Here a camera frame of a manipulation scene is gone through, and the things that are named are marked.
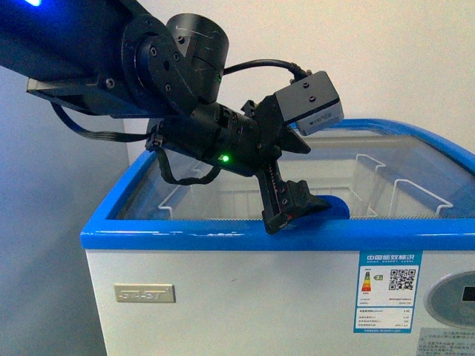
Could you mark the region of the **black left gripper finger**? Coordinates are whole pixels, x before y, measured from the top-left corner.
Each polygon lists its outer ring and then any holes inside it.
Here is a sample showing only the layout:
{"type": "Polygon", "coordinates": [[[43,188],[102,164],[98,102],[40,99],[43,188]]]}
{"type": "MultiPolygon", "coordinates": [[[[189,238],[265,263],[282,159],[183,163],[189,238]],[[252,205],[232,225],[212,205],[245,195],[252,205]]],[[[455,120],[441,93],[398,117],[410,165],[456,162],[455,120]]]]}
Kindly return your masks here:
{"type": "Polygon", "coordinates": [[[306,181],[286,181],[281,186],[282,225],[286,225],[299,217],[326,211],[331,204],[310,193],[306,181]]]}

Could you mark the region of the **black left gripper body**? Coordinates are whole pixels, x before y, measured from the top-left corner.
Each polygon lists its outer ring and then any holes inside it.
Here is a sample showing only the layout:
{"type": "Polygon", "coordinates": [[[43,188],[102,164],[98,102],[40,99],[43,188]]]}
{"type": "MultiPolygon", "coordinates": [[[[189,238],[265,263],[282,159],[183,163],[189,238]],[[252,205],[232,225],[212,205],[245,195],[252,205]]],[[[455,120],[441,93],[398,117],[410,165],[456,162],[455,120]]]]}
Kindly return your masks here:
{"type": "Polygon", "coordinates": [[[307,154],[309,146],[284,122],[277,100],[247,103],[243,114],[224,105],[198,105],[190,115],[150,119],[145,147],[157,154],[162,178],[174,185],[206,185],[226,170],[258,179],[266,232],[283,228],[282,180],[278,159],[284,151],[307,154]],[[176,179],[166,151],[171,150],[212,166],[204,177],[176,179]]]}

